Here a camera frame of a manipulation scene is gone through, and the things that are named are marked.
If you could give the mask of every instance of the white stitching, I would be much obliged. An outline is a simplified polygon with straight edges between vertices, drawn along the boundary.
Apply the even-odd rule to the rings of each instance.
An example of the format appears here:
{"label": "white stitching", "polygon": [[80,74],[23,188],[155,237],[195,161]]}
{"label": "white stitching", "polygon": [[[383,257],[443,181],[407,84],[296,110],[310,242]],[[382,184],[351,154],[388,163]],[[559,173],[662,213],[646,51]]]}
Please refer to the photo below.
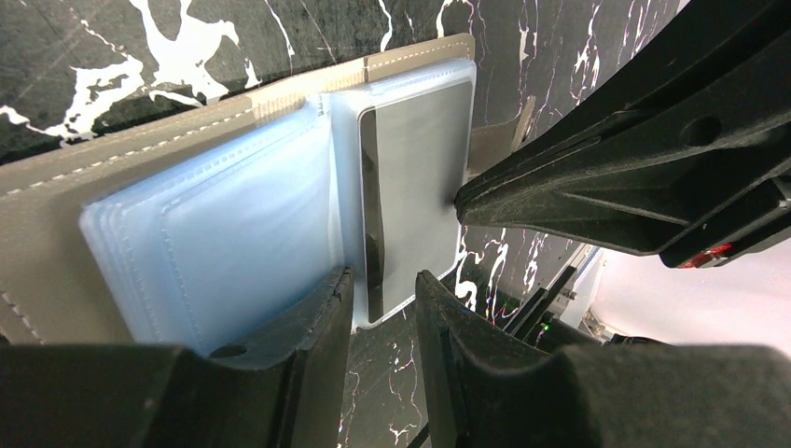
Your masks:
{"label": "white stitching", "polygon": [[8,295],[6,295],[5,291],[0,291],[0,296],[3,296],[3,301],[6,303],[6,305],[8,305],[11,308],[11,311],[13,311],[14,314],[17,315],[17,317],[22,321],[22,324],[28,330],[30,330],[30,334],[33,335],[33,337],[38,341],[38,343],[44,344],[44,339],[38,334],[38,331],[36,331],[33,328],[33,326],[30,325],[30,320],[28,320],[27,316],[20,311],[20,307],[17,306],[16,303],[14,303],[13,301],[11,301],[11,299],[8,298]]}
{"label": "white stitching", "polygon": [[[407,60],[407,59],[410,59],[410,58],[414,58],[414,57],[417,57],[417,56],[422,56],[424,54],[428,54],[428,53],[431,53],[431,52],[434,52],[434,51],[439,51],[441,49],[449,49],[449,48],[457,47],[457,46],[460,46],[460,45],[465,46],[466,53],[467,53],[467,59],[469,59],[469,55],[470,55],[470,47],[469,47],[469,45],[467,45],[466,42],[455,42],[455,43],[452,43],[452,44],[449,44],[449,45],[443,45],[442,47],[436,47],[434,49],[427,49],[427,50],[420,51],[420,52],[417,52],[417,53],[411,53],[411,54],[408,54],[406,56],[401,56],[399,58],[392,59],[390,61],[385,61],[383,63],[375,63],[373,65],[364,66],[364,67],[362,67],[361,70],[369,70],[371,68],[383,67],[383,66],[389,65],[391,63],[397,63],[399,61],[404,61],[404,60]],[[346,75],[345,73],[342,74],[342,75],[339,74],[338,77],[345,76],[345,75]],[[52,178],[50,178],[48,180],[38,181],[38,182],[35,182],[35,183],[33,183],[33,184],[31,184],[31,185],[29,185],[27,187],[24,187],[24,188],[12,189],[10,191],[6,191],[2,196],[0,196],[0,199],[4,199],[7,196],[11,196],[12,194],[20,193],[20,192],[25,191],[27,189],[35,189],[37,187],[41,187],[42,185],[47,185],[50,182],[64,179],[64,178],[66,178],[69,175],[80,173],[83,170],[87,170],[89,168],[95,168],[97,166],[100,166],[100,165],[102,165],[104,163],[107,163],[107,162],[110,162],[110,161],[116,161],[116,160],[119,160],[119,159],[125,159],[127,157],[131,157],[131,156],[134,156],[136,154],[147,152],[148,150],[154,149],[156,147],[163,147],[163,146],[167,145],[168,143],[175,142],[176,140],[179,140],[179,139],[181,139],[183,137],[186,137],[188,135],[192,135],[194,133],[205,131],[206,129],[208,129],[208,128],[212,127],[212,126],[216,126],[217,124],[226,123],[228,121],[231,121],[232,119],[237,119],[237,118],[241,117],[244,114],[248,114],[248,113],[252,112],[254,109],[255,109],[254,107],[251,107],[251,108],[246,109],[246,110],[244,110],[244,111],[242,111],[242,112],[240,112],[240,113],[238,113],[236,115],[233,115],[231,117],[226,117],[224,119],[220,119],[218,121],[215,121],[215,122],[213,122],[211,124],[201,126],[198,129],[193,129],[191,131],[187,131],[186,133],[182,133],[180,135],[171,137],[171,138],[169,138],[167,140],[162,140],[161,142],[158,142],[157,144],[154,144],[154,145],[151,145],[151,146],[148,146],[148,147],[141,147],[140,149],[136,149],[136,150],[133,150],[133,151],[127,151],[126,153],[123,154],[123,156],[115,155],[115,156],[112,156],[112,157],[110,157],[110,158],[108,158],[108,159],[106,159],[104,161],[97,161],[95,163],[92,163],[89,166],[86,166],[86,167],[83,167],[83,168],[76,168],[75,170],[72,170],[71,172],[66,173],[66,174],[55,175],[54,177],[52,177]]]}

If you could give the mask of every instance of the black marble table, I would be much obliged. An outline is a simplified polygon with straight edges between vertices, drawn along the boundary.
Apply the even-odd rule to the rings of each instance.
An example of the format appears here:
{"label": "black marble table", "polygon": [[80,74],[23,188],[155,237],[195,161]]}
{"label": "black marble table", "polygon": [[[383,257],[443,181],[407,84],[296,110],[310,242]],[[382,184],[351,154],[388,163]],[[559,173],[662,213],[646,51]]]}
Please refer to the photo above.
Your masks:
{"label": "black marble table", "polygon": [[[0,0],[0,164],[461,32],[477,42],[474,126],[511,120],[534,96],[533,139],[677,9],[678,0]],[[467,228],[445,283],[497,325],[574,246]],[[406,446],[427,421],[413,307],[351,344],[338,446]]]}

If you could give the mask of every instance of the round hole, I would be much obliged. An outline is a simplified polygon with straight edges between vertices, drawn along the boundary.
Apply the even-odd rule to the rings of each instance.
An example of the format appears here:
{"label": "round hole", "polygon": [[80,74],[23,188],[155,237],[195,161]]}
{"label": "round hole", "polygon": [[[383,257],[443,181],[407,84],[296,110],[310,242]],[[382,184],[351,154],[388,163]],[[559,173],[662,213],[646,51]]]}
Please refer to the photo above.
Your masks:
{"label": "round hole", "polygon": [[715,117],[697,119],[681,132],[681,141],[688,147],[707,147],[722,133],[722,124]]}
{"label": "round hole", "polygon": [[211,357],[237,357],[247,353],[243,345],[226,345],[212,352]]}

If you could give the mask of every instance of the red component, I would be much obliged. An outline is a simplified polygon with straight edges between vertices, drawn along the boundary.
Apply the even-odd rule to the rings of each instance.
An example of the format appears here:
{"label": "red component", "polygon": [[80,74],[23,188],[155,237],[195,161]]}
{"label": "red component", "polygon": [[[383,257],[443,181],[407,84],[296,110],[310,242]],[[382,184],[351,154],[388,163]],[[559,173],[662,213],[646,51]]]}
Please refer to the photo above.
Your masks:
{"label": "red component", "polygon": [[711,249],[693,257],[690,261],[678,266],[677,269],[690,269],[690,268],[700,267],[702,264],[708,261],[721,258],[720,256],[732,247],[733,245],[731,243],[725,243],[723,245],[712,247]]}

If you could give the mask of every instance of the beige leather border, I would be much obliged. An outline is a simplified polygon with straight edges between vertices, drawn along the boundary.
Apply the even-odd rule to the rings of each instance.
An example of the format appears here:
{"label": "beige leather border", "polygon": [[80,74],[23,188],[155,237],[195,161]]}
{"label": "beige leather border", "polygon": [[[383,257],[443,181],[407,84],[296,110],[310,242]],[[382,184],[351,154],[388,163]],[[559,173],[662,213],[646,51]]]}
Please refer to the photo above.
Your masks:
{"label": "beige leather border", "polygon": [[0,332],[13,343],[129,342],[77,226],[82,206],[296,110],[305,97],[450,58],[454,35],[297,75],[174,117],[0,166]]}

